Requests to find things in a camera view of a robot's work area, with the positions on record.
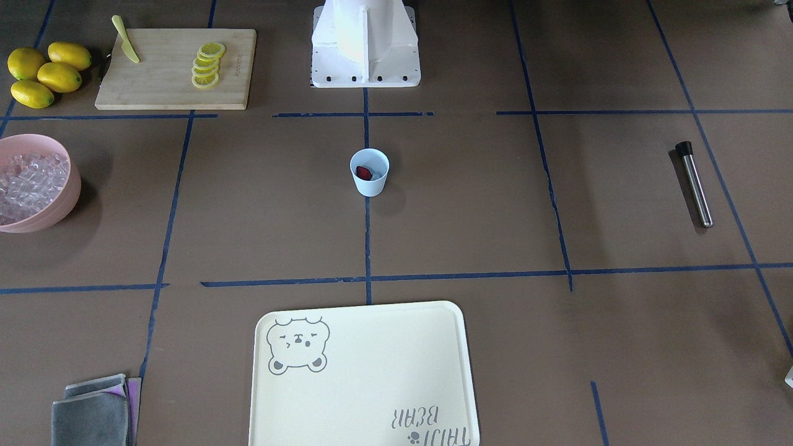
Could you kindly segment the red strawberry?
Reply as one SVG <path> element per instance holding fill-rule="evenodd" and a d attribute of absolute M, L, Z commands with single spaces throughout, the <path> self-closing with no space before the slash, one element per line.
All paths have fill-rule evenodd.
<path fill-rule="evenodd" d="M 355 177 L 362 181 L 370 181 L 371 170 L 366 166 L 357 165 L 354 170 Z"/>

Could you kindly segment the yellow-green knife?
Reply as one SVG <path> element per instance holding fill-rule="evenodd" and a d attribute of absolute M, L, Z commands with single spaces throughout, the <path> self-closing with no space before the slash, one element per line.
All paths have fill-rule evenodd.
<path fill-rule="evenodd" d="M 140 63 L 141 59 L 139 58 L 135 48 L 133 47 L 133 44 L 131 43 L 131 39 L 129 37 L 123 18 L 119 15 L 113 15 L 113 17 L 111 17 L 111 21 L 114 28 L 116 28 L 118 36 L 121 38 L 122 53 L 124 53 L 124 55 L 132 63 Z"/>

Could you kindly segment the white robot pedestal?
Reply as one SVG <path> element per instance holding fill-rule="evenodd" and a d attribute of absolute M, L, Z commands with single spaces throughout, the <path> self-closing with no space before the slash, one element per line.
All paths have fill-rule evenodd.
<path fill-rule="evenodd" d="M 310 82 L 320 89 L 421 82 L 414 8 L 402 1 L 326 1 L 313 11 Z"/>

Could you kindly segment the light blue cup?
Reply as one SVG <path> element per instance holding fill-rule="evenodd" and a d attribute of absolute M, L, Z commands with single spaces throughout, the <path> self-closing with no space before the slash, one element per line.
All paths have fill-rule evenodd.
<path fill-rule="evenodd" d="M 387 155 L 378 149 L 359 150 L 349 161 L 349 171 L 359 194 L 368 198 L 377 196 L 384 190 L 389 169 Z"/>

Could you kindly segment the grey folded cloth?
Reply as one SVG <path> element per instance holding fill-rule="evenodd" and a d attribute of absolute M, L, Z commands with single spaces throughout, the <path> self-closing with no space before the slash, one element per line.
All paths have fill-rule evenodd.
<path fill-rule="evenodd" d="M 141 387 L 125 374 L 66 386 L 51 406 L 51 445 L 136 445 Z"/>

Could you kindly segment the yellow lemon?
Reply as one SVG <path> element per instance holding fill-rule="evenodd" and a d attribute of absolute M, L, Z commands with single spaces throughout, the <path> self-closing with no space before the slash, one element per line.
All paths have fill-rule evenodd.
<path fill-rule="evenodd" d="M 34 80 L 17 80 L 9 90 L 16 102 L 31 109 L 45 109 L 55 102 L 54 93 Z"/>
<path fill-rule="evenodd" d="M 37 71 L 37 80 L 57 93 L 71 93 L 82 85 L 80 72 L 67 63 L 49 62 Z"/>
<path fill-rule="evenodd" d="M 41 51 L 31 47 L 15 48 L 7 59 L 7 68 L 17 80 L 37 80 L 40 68 L 47 63 Z"/>
<path fill-rule="evenodd" d="M 90 51 L 74 42 L 52 42 L 47 54 L 52 62 L 66 63 L 77 71 L 87 70 L 92 65 Z"/>

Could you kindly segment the cream bear tray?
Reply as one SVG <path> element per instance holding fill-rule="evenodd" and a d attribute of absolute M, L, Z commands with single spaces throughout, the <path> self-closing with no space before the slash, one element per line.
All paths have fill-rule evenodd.
<path fill-rule="evenodd" d="M 479 445 L 462 311 L 431 301 L 267 313 L 250 445 Z"/>

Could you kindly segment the steel muddler black tip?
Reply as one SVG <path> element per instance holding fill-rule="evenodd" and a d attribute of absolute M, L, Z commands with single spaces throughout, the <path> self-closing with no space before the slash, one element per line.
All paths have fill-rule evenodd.
<path fill-rule="evenodd" d="M 710 229 L 714 225 L 714 220 L 701 183 L 698 167 L 696 165 L 696 159 L 693 155 L 692 143 L 691 141 L 682 141 L 677 143 L 675 150 L 678 157 L 682 161 L 686 180 L 688 181 L 688 186 L 690 187 L 692 198 L 694 199 L 694 206 L 696 206 L 699 221 L 703 228 Z"/>

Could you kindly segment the pink bowl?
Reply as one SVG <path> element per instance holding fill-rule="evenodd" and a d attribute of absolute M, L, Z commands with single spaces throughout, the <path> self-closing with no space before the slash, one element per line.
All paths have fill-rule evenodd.
<path fill-rule="evenodd" d="M 32 152 L 40 155 L 59 154 L 70 163 L 67 184 L 62 192 L 57 195 L 56 200 L 34 216 L 11 225 L 2 225 L 2 232 L 36 232 L 54 225 L 71 212 L 81 192 L 81 175 L 77 170 L 76 164 L 72 163 L 67 149 L 57 139 L 40 134 L 8 136 L 8 138 L 2 139 L 1 149 L 2 166 L 6 164 L 7 156 Z"/>

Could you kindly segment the lemon slices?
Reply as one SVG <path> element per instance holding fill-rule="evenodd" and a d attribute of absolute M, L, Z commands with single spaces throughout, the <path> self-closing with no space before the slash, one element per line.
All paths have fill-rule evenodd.
<path fill-rule="evenodd" d="M 191 68 L 191 84 L 197 89 L 209 89 L 220 82 L 220 67 L 226 46 L 221 42 L 206 42 L 196 51 Z"/>

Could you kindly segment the wooden cutting board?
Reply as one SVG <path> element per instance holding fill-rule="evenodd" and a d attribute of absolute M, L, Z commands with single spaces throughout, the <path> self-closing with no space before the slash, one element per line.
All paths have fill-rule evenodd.
<path fill-rule="evenodd" d="M 112 60 L 101 81 L 99 110 L 245 110 L 250 91 L 257 33 L 229 28 L 129 28 L 141 62 L 131 62 L 117 37 Z M 218 84 L 199 89 L 192 67 L 201 45 L 220 42 Z"/>

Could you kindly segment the clear ice cubes pile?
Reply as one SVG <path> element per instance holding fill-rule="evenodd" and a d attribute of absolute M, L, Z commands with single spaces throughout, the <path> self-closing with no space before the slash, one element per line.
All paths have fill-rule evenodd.
<path fill-rule="evenodd" d="M 59 154 L 14 154 L 1 169 L 1 223 L 11 225 L 38 214 L 67 184 L 70 161 Z"/>

